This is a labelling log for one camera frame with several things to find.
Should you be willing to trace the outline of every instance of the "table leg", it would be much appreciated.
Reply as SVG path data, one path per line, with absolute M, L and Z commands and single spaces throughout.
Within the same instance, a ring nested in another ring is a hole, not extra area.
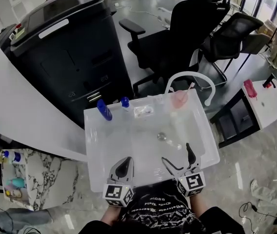
M 238 73 L 238 72 L 241 70 L 241 68 L 245 65 L 245 63 L 246 63 L 246 61 L 249 59 L 250 55 L 251 55 L 251 54 L 249 54 L 249 55 L 247 56 L 247 58 L 245 59 L 245 61 L 242 63 L 242 65 L 241 65 L 240 68 L 238 69 L 237 73 Z
M 252 127 L 249 127 L 248 129 L 242 131 L 239 135 L 236 135 L 234 137 L 231 137 L 229 139 L 227 139 L 226 141 L 223 141 L 221 143 L 219 143 L 218 147 L 219 148 L 223 148 L 225 146 L 228 146 L 230 144 L 233 144 L 243 138 L 246 138 L 247 136 L 251 135 L 251 134 L 254 134 L 255 132 L 259 131 L 260 128 L 259 128 L 259 125 L 254 125 Z
M 232 61 L 233 61 L 233 58 L 230 59 L 230 61 L 228 62 L 226 68 L 224 69 L 224 73 L 226 72 L 227 68 L 231 65 Z
M 237 94 L 234 95 L 234 97 L 220 110 L 218 111 L 211 119 L 210 123 L 214 124 L 217 122 L 219 118 L 222 116 L 228 114 L 228 111 L 234 107 L 243 97 L 245 96 L 242 89 L 238 91 Z

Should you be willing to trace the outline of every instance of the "tiled floor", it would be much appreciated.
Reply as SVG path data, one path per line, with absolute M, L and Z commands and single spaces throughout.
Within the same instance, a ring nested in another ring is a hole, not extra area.
M 174 5 L 181 0 L 114 1 L 117 1 L 119 6 L 132 6 L 133 11 L 148 11 L 155 15 L 162 15 L 162 12 L 160 12 L 157 7 L 164 7 L 172 10 Z M 118 21 L 125 17 L 144 27 L 146 29 L 146 35 L 155 33 L 164 28 L 157 17 L 147 13 L 129 12 L 129 7 L 118 9 L 118 12 L 114 15 L 124 60 L 130 79 L 132 83 L 134 83 L 147 76 L 149 71 L 139 69 L 136 57 L 127 48 L 127 43 L 131 40 L 131 36 L 118 24 Z M 217 94 L 213 99 L 212 106 L 207 108 L 208 112 L 214 111 L 219 106 L 225 104 L 240 89 L 244 80 L 248 78 L 252 80 L 263 80 L 274 71 L 267 65 L 266 61 L 258 55 L 251 56 L 244 68 L 236 75 L 236 71 L 245 57 L 246 55 L 241 55 L 238 59 L 233 61 L 226 73 L 229 82 L 226 86 L 217 88 Z M 225 67 L 226 65 L 226 61 L 218 63 L 220 67 Z M 209 75 L 211 77 L 215 74 L 211 66 L 204 60 L 200 65 L 200 70 L 204 73 L 210 73 Z M 185 88 L 186 84 L 179 83 L 178 86 L 182 89 Z M 140 87 L 143 96 L 162 93 L 163 89 L 161 81 L 157 85 L 151 82 Z M 197 89 L 197 91 L 201 100 L 204 100 L 210 92 L 200 91 L 199 89 Z M 217 133 L 215 133 L 215 139 L 218 141 Z M 242 220 L 238 216 L 238 209 L 241 204 L 248 201 L 255 204 L 257 203 L 250 193 L 249 186 L 252 179 L 257 179 L 259 185 L 271 188 L 277 187 L 277 181 L 273 181 L 277 179 L 277 121 L 264 130 L 221 149 L 219 154 L 220 163 L 204 170 L 207 187 L 202 194 L 211 206 L 216 205 L 222 208 L 235 220 L 243 224 L 246 233 L 250 234 L 250 222 L 248 220 Z M 69 217 L 65 218 L 62 216 L 52 224 L 38 227 L 42 234 L 76 234 L 87 222 L 101 218 L 107 205 L 101 199 L 101 195 L 90 191 L 86 166 L 86 164 L 80 164 L 80 174 L 84 175 L 79 178 L 77 185 L 77 192 L 79 193 L 75 195 L 76 201 L 62 206 L 63 211 L 65 211 L 62 215 L 70 216 L 72 226 L 67 222 Z M 11 207 L 9 203 L 3 203 L 1 195 L 0 207 Z M 270 211 L 271 214 L 275 214 L 277 213 L 277 207 L 259 208 L 259 211 L 263 213 L 268 213 Z M 253 229 L 259 228 L 258 233 L 270 233 L 269 230 L 272 228 L 273 223 L 272 217 L 256 214 L 251 209 L 242 214 L 251 218 Z

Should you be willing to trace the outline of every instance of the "black mesh chair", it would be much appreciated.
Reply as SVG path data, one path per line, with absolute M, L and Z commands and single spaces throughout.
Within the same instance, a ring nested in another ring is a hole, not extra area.
M 129 49 L 137 56 L 142 69 L 150 68 L 152 75 L 136 82 L 133 90 L 139 95 L 139 85 L 148 81 L 154 83 L 162 77 L 165 85 L 172 75 L 189 69 L 194 50 L 217 27 L 230 9 L 229 0 L 220 3 L 186 0 L 178 3 L 171 17 L 170 30 L 162 30 L 152 35 L 138 38 L 145 30 L 134 22 L 123 19 L 122 28 L 131 33 Z
M 227 82 L 225 75 L 226 69 L 230 66 L 233 59 L 237 59 L 240 54 L 242 41 L 253 31 L 263 25 L 263 22 L 257 18 L 248 16 L 241 12 L 232 15 L 216 32 L 208 36 L 200 49 L 208 62 L 211 62 L 216 71 L 220 74 L 222 82 L 216 86 L 224 85 Z M 217 60 L 230 59 L 224 72 L 215 63 Z

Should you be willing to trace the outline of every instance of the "small clear object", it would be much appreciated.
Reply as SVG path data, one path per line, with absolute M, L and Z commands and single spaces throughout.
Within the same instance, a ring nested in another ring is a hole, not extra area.
M 145 106 L 134 108 L 134 117 L 135 118 L 150 116 L 153 114 L 154 114 L 154 108 L 151 105 L 145 105 Z

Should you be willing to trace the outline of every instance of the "black t-shirt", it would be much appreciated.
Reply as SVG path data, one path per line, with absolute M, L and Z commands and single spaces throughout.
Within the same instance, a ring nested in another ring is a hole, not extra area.
M 88 223 L 80 234 L 89 233 L 161 233 L 161 234 L 244 234 L 243 228 L 224 211 L 213 207 L 199 219 L 188 208 L 185 197 L 174 180 L 135 189 L 127 208 L 122 208 L 119 222 L 112 227 L 100 222 Z

